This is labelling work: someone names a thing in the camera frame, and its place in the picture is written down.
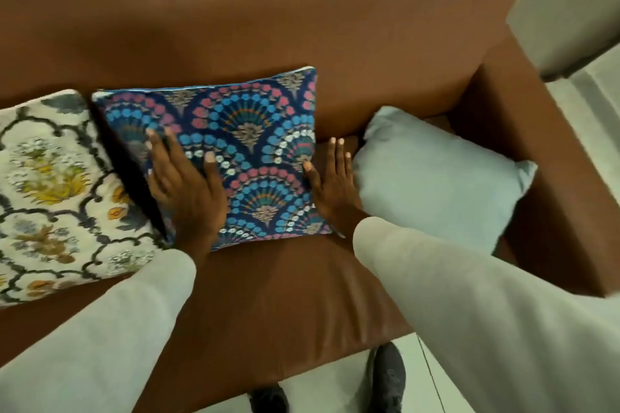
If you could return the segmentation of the person's left hand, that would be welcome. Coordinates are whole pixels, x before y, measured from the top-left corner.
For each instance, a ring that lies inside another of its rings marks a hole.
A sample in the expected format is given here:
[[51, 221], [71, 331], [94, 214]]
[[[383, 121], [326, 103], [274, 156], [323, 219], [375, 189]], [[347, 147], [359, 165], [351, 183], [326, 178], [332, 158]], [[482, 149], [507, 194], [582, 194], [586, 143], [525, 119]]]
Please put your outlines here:
[[152, 170], [151, 167], [148, 187], [151, 196], [170, 216], [175, 230], [175, 249], [199, 262], [210, 254], [225, 224], [228, 195], [223, 184], [220, 191], [210, 190], [205, 170], [200, 173], [192, 164], [175, 134], [170, 155], [173, 170]]

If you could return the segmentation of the person's right hand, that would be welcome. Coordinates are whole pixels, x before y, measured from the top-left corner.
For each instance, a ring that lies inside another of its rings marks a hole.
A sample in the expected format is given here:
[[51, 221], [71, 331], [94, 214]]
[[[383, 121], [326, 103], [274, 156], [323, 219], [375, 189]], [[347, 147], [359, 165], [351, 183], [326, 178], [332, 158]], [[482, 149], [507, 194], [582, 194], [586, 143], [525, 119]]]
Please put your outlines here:
[[346, 178], [337, 176], [337, 139], [332, 137], [327, 145], [324, 174], [320, 174], [322, 193], [313, 195], [313, 202], [321, 217], [339, 235], [352, 239], [356, 227], [368, 214], [362, 208], [355, 183], [352, 154], [346, 150]]

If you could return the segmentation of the blue fan-patterned cushion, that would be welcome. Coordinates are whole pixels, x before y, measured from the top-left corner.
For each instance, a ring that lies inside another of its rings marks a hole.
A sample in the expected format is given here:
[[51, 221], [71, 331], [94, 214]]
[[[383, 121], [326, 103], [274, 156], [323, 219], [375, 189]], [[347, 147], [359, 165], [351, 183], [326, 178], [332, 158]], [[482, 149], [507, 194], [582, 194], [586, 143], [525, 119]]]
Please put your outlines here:
[[204, 174], [213, 151], [229, 196], [226, 224], [212, 251], [248, 243], [328, 235], [303, 164], [315, 152], [312, 66], [227, 85], [102, 89], [92, 102], [144, 177], [152, 169], [146, 131], [174, 131]]

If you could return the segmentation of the person's left forearm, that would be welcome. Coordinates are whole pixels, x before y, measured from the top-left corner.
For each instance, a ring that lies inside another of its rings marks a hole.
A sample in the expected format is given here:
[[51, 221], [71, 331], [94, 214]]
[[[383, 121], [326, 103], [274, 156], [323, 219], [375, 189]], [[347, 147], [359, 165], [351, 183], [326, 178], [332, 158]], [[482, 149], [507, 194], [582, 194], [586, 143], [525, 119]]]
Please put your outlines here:
[[132, 413], [218, 231], [177, 236], [0, 368], [0, 413]]

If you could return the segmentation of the person's right forearm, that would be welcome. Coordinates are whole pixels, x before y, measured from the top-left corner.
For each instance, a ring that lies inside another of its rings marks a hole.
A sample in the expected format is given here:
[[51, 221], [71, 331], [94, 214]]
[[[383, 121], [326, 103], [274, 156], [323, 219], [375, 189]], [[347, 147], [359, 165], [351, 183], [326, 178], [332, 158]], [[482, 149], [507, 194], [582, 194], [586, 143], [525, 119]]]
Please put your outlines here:
[[576, 295], [354, 206], [331, 222], [477, 413], [620, 413], [620, 292]]

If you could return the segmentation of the plain light blue cushion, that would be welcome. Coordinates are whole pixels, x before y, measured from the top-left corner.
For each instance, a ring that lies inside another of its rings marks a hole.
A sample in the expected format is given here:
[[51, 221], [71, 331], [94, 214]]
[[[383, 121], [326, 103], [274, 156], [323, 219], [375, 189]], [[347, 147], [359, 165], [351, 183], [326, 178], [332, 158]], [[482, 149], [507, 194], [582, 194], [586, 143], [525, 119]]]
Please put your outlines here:
[[376, 112], [363, 141], [353, 167], [366, 213], [487, 254], [538, 169], [392, 106]]

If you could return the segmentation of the white floral cushion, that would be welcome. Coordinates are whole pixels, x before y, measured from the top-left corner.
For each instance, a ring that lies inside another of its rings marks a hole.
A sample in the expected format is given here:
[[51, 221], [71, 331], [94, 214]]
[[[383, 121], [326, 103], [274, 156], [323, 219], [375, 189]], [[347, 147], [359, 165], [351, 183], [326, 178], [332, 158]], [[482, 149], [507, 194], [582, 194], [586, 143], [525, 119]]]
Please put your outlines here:
[[76, 90], [0, 109], [0, 309], [133, 273], [164, 248]]

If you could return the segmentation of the brown leather sofa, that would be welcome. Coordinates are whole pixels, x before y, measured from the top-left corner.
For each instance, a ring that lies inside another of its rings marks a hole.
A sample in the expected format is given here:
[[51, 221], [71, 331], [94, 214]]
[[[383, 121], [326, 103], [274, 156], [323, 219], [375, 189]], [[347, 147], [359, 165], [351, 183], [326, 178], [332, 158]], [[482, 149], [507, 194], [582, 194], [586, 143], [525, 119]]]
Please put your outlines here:
[[[620, 291], [620, 207], [509, 31], [514, 1], [0, 0], [0, 107], [311, 65], [318, 139], [387, 104], [533, 160], [500, 255], [570, 292]], [[411, 331], [334, 235], [218, 251], [198, 281], [136, 413], [192, 413]]]

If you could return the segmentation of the black shoe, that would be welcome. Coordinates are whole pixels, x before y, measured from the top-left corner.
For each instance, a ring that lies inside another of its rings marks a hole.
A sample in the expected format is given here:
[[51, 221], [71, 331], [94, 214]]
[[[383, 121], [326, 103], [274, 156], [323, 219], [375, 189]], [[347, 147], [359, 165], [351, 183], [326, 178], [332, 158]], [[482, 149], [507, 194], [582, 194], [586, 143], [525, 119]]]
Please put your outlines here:
[[252, 413], [290, 413], [288, 398], [279, 384], [257, 388], [247, 397]]
[[406, 367], [395, 343], [382, 344], [370, 352], [368, 376], [367, 413], [402, 413]]

